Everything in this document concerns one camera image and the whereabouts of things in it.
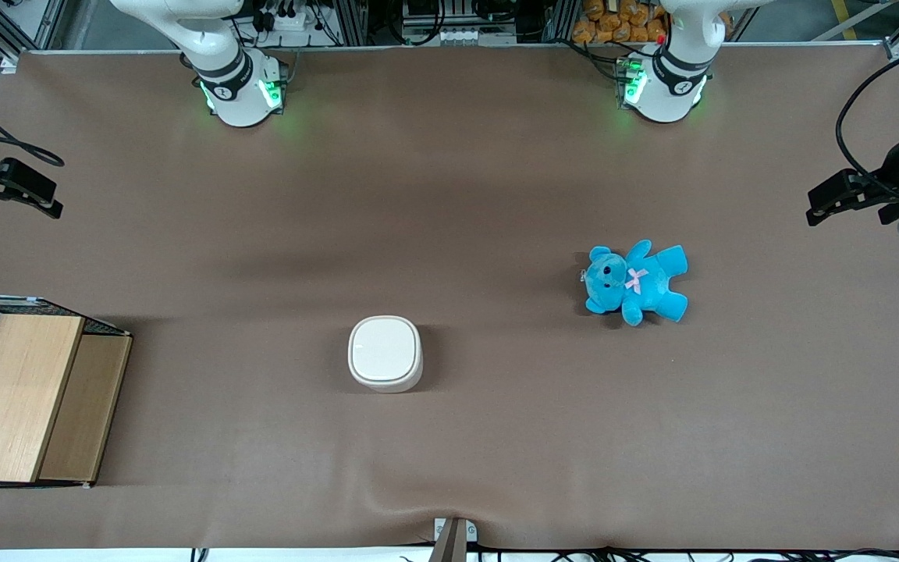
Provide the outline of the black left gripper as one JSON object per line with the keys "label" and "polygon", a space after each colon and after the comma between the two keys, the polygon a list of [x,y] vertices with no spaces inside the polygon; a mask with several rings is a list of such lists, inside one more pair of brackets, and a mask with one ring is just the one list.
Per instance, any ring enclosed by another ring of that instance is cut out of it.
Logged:
{"label": "black left gripper", "polygon": [[[897,222],[899,227],[899,142],[887,153],[877,169],[877,178],[893,193],[878,212],[882,225]],[[808,226],[815,227],[843,212],[860,211],[884,202],[884,192],[852,169],[834,173],[808,192]]]}

